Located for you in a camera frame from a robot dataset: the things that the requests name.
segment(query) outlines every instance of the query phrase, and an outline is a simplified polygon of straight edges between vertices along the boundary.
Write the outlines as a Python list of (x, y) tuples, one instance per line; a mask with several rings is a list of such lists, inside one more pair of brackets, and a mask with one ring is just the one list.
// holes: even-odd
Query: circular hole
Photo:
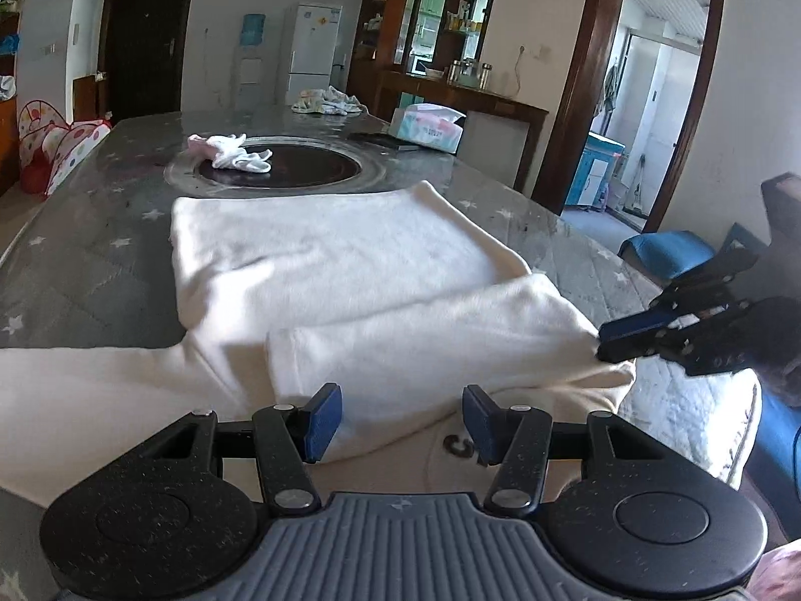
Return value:
[(223, 185), (261, 188), (295, 188), (330, 185), (342, 182), (361, 172), (359, 163), (336, 151), (317, 146), (295, 144), (263, 144), (248, 146), (251, 153), (270, 149), (272, 169), (267, 174), (248, 174), (237, 170), (218, 170), (211, 161), (198, 168), (201, 176)]

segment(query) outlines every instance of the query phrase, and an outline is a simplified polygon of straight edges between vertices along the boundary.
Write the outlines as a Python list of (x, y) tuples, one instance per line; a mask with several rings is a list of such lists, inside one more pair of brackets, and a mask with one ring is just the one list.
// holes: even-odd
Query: shelf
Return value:
[(446, 34), (459, 34), (460, 36), (477, 36), (481, 33), (480, 31), (465, 32), (462, 29), (444, 29), (444, 32)]

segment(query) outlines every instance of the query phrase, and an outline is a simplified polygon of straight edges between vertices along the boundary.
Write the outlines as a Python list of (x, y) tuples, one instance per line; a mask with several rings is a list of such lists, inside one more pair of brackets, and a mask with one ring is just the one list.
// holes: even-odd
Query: gray mattress cover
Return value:
[[(281, 108), (122, 122), (67, 178), (0, 263), (0, 348), (164, 348), (181, 341), (169, 233), (172, 202), (185, 194), (167, 184), (163, 172), (188, 135), (342, 142), (350, 131), (379, 129), (380, 122), (369, 116), (321, 118)], [(659, 293), (608, 250), (454, 157), (350, 148), (386, 168), (366, 191), (428, 180), (532, 269), (546, 273), (596, 326), (641, 311)], [(737, 485), (758, 423), (758, 383), (732, 382), (728, 376), (690, 379), (655, 357), (637, 365), (622, 416)], [(6, 437), (4, 449), (12, 449), (12, 441)], [(44, 598), (41, 589), (49, 587), (41, 558), (30, 547), (40, 512), (0, 491), (0, 534), (20, 539), (0, 540), (0, 570), (12, 578), (19, 572), (17, 584), (29, 601)], [(19, 549), (25, 540), (29, 548)]]

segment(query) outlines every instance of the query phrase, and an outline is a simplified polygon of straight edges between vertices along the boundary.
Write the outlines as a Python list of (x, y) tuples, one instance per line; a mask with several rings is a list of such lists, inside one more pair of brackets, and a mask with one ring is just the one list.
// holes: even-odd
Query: white refrigerator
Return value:
[(301, 90), (331, 83), (342, 7), (295, 5), (283, 27), (275, 103), (294, 104)]

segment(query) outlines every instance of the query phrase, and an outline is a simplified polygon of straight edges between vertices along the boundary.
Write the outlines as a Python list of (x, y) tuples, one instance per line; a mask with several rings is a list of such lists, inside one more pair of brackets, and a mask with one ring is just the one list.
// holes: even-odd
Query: laundry pile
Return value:
[(292, 104), (296, 113), (319, 113), (323, 115), (350, 115), (364, 113), (367, 106), (362, 106), (355, 97), (341, 93), (334, 86), (327, 90), (302, 90), (297, 102)]
[(250, 174), (267, 174), (271, 170), (272, 151), (267, 149), (260, 154), (248, 154), (242, 146), (247, 135), (212, 135), (201, 138), (191, 135), (187, 141), (189, 153), (197, 158), (211, 160), (215, 169), (246, 171)]
[[(616, 411), (634, 381), (634, 365), (595, 359), (595, 328), (543, 274), (426, 182), (179, 198), (171, 239), (180, 345), (0, 351), (2, 487), (47, 504), (192, 409), (244, 420), (335, 381), (343, 422), (310, 467), (323, 496), (482, 496), (494, 470), (443, 444), (468, 436), (463, 387), (583, 422)], [(550, 496), (579, 476), (552, 465)], [(225, 477), (259, 498), (250, 466), (227, 463)]]

